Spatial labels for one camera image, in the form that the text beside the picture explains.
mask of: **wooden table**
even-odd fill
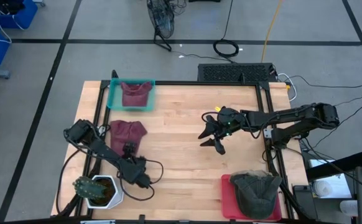
[[[274,110],[290,108],[285,84],[270,83],[270,87]],[[75,120],[93,120],[99,89],[100,82],[84,83]],[[104,96],[103,108],[107,94],[108,91]],[[94,210],[93,218],[136,220],[140,214],[145,214],[147,220],[227,220],[221,214],[221,176],[241,170],[267,170],[267,165],[261,159],[264,150],[262,137],[255,140],[243,131],[222,140],[226,150],[223,156],[214,147],[199,146],[205,141],[197,138],[205,128],[201,115],[214,111],[216,106],[258,110],[256,90],[251,86],[157,85],[154,111],[111,111],[109,122],[120,119],[140,121],[144,125],[148,134],[142,138],[139,155],[160,161],[165,171],[162,180],[153,185],[155,196],[152,199],[138,202],[124,196],[124,201],[111,210]],[[101,110],[100,122],[103,113],[104,109]],[[107,145],[110,145],[109,140],[110,134],[106,138]],[[296,140],[291,140],[288,147],[300,152]],[[66,158],[74,152],[75,148],[69,145]],[[307,185],[301,155],[289,150],[283,150],[282,153],[290,191],[292,185]],[[61,209],[74,196],[72,182],[81,176],[84,163],[85,155],[82,153],[78,153],[68,163],[60,192]],[[115,167],[103,161],[101,174],[116,176],[116,171]],[[147,174],[156,180],[160,176],[159,165],[147,163]],[[150,189],[140,189],[127,183],[125,189],[141,198],[151,194]],[[283,194],[279,196],[282,216],[286,218]]]

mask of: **small plant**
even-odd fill
[[[107,187],[88,177],[81,176],[77,178],[73,186],[75,186],[76,194],[83,198],[98,200],[106,197],[104,191]]]

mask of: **yellow cable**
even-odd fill
[[[271,25],[270,25],[269,28],[268,28],[268,32],[267,32],[267,36],[266,36],[266,41],[264,42],[264,48],[263,48],[263,50],[262,50],[261,63],[264,61],[264,56],[265,56],[266,50],[267,50],[268,37],[269,37],[269,34],[271,33],[272,26],[273,26],[274,23],[275,23],[275,19],[276,19],[276,16],[278,15],[279,8],[281,7],[281,4],[282,4],[282,0],[279,0],[278,6],[276,7],[276,11],[275,11],[274,17],[272,18]]]

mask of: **white pot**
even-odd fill
[[[119,205],[123,201],[124,193],[122,188],[120,187],[120,180],[116,178],[116,180],[113,179],[111,175],[95,175],[92,180],[96,180],[99,178],[110,178],[112,180],[112,184],[115,189],[115,193],[112,197],[112,199],[109,201],[109,203],[106,206],[96,206],[92,205],[90,203],[90,200],[86,198],[87,201],[87,207],[88,208],[94,208],[94,209],[111,209],[117,205]]]

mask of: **gray knit hat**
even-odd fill
[[[243,215],[263,220],[272,214],[281,177],[263,170],[247,170],[231,174],[230,182],[235,187],[236,201]]]

